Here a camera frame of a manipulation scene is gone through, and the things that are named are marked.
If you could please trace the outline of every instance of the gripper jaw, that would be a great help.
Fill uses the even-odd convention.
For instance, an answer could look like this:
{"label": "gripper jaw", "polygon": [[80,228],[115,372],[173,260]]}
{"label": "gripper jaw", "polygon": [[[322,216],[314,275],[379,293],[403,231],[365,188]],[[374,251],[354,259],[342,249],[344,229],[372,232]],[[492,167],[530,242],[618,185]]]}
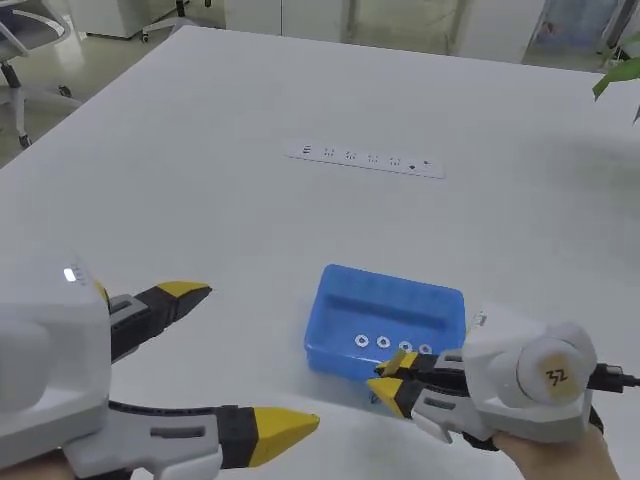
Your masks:
{"label": "gripper jaw", "polygon": [[160,409],[109,402],[104,427],[63,447],[79,478],[144,468],[156,480],[211,480],[220,469],[262,465],[318,426],[281,408]]}

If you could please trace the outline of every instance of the office chair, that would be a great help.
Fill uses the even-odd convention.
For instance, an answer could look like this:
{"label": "office chair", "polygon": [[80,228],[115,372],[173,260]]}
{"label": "office chair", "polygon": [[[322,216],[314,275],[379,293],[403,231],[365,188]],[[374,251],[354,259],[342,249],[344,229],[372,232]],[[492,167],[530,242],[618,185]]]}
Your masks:
{"label": "office chair", "polygon": [[[62,27],[58,32],[51,23]],[[43,45],[59,42],[71,33],[71,27],[49,5],[47,0],[0,0],[0,70],[7,80],[0,86],[0,104],[10,103],[15,112],[16,130],[20,145],[27,148],[31,139],[24,127],[24,104],[34,100],[51,105],[75,109],[81,102],[71,97],[68,87],[60,85],[58,93],[25,87],[20,83],[12,58],[29,55]]]}
{"label": "office chair", "polygon": [[[176,12],[178,14],[177,17],[164,18],[156,23],[152,23],[151,25],[147,25],[146,27],[144,27],[142,29],[142,37],[140,37],[142,42],[147,43],[149,41],[149,32],[153,32],[154,30],[163,30],[165,28],[170,28],[171,33],[169,35],[173,35],[185,25],[198,26],[196,22],[186,17],[186,14],[184,12],[184,4],[185,0],[176,0]],[[207,8],[211,7],[211,0],[205,0],[204,6]]]}

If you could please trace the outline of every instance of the green plant leaf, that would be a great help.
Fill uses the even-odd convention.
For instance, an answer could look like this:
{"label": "green plant leaf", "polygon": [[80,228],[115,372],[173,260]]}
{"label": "green plant leaf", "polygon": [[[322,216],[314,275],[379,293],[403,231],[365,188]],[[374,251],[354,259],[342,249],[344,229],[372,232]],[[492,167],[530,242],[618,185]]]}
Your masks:
{"label": "green plant leaf", "polygon": [[632,58],[619,63],[593,86],[593,95],[598,100],[602,92],[613,82],[626,82],[640,77],[640,58]]}

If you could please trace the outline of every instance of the white cabinet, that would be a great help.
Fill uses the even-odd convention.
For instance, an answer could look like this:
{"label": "white cabinet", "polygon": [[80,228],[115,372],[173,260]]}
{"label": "white cabinet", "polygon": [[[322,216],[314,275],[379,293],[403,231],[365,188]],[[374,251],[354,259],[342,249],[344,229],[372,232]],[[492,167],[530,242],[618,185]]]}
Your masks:
{"label": "white cabinet", "polygon": [[130,38],[176,8],[175,0],[68,0],[78,32]]}
{"label": "white cabinet", "polygon": [[521,63],[544,6],[545,0],[470,0],[460,24],[456,55]]}

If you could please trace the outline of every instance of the black cable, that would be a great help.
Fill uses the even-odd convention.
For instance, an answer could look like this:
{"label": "black cable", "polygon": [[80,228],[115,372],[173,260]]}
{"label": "black cable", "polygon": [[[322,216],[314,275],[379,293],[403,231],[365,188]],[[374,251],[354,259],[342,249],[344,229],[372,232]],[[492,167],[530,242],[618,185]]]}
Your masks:
{"label": "black cable", "polygon": [[622,367],[599,363],[589,377],[587,388],[601,392],[622,393],[625,387],[640,387],[640,378],[625,375]]}

